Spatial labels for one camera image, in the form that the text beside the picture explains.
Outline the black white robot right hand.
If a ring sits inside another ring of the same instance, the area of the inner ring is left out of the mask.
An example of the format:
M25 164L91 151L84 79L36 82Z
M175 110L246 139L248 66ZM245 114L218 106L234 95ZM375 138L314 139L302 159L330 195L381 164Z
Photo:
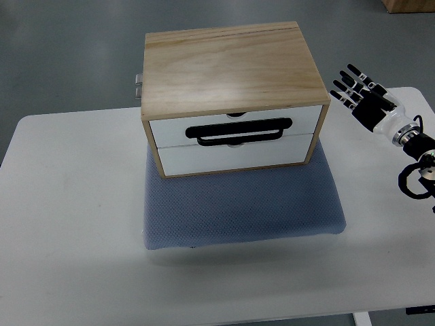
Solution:
M341 81L335 79L333 84L341 92L331 90L330 95L348 108L363 127L375 132L380 129L381 123L399 113L401 104L381 84L353 64L348 64L347 69L353 77L346 71L340 71Z

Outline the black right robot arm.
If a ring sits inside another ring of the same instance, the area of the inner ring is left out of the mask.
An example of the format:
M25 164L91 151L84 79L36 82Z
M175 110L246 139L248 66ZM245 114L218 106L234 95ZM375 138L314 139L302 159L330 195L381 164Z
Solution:
M420 115L412 120L405 116L392 138L394 145L402 147L403 152L415 160L398 175L400 191L414 200L434 198L434 139L423 131L423 118ZM424 193L416 194L408 187L408 177L415 171L420 175L418 182L425 189Z

